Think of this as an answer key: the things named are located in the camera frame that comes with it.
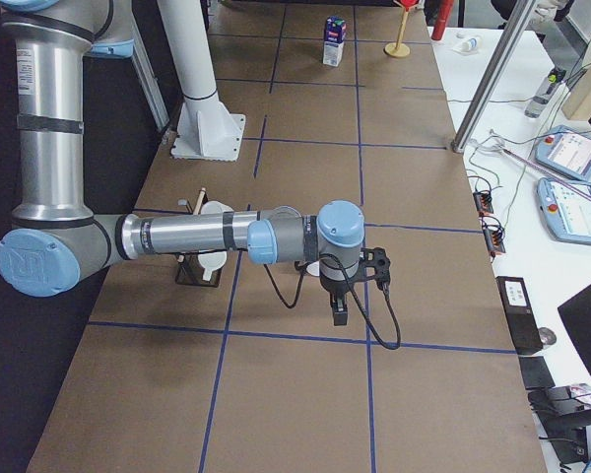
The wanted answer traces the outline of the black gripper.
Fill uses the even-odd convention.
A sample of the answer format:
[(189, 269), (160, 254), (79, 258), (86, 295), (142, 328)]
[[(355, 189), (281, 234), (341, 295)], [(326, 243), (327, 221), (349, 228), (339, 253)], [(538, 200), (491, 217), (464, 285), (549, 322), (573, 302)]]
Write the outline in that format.
[(330, 257), (319, 260), (319, 279), (322, 287), (331, 294), (330, 306), (334, 326), (348, 324), (349, 311), (344, 294), (354, 287), (358, 269), (357, 262), (349, 266), (340, 266)]

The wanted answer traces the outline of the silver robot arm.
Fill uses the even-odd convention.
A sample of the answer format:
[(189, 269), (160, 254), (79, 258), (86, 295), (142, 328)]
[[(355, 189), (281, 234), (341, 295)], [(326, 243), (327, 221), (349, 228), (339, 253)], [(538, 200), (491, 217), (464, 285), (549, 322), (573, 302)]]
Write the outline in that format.
[(364, 218), (339, 200), (305, 216), (282, 206), (141, 218), (97, 215), (84, 201), (83, 58), (128, 57), (127, 1), (4, 1), (16, 44), (22, 201), (0, 239), (0, 275), (17, 291), (52, 297), (99, 270), (143, 255), (243, 251), (257, 264), (317, 263), (336, 324), (365, 278)]

